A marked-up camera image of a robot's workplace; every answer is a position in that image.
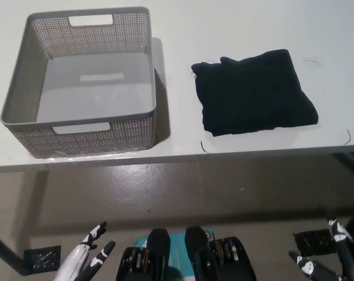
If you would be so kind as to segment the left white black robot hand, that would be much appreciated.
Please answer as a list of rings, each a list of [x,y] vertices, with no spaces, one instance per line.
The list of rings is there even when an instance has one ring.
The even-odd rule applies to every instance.
[[[104,221],[84,237],[60,265],[54,280],[91,280],[96,275],[115,247],[114,241],[108,242],[86,266],[90,251],[97,248],[94,241],[106,232],[106,226]]]

